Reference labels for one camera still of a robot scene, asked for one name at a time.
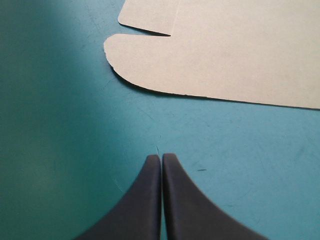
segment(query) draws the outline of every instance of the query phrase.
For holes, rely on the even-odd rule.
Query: teal surface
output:
[[[144,34],[118,24],[123,2],[0,2],[0,239],[72,239],[167,152],[255,231],[320,239],[320,111],[130,86],[103,51]]]

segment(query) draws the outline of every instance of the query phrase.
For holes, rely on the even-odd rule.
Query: white cardboard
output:
[[[320,1],[180,0],[173,22],[171,36],[109,37],[110,65],[154,91],[320,108]]]

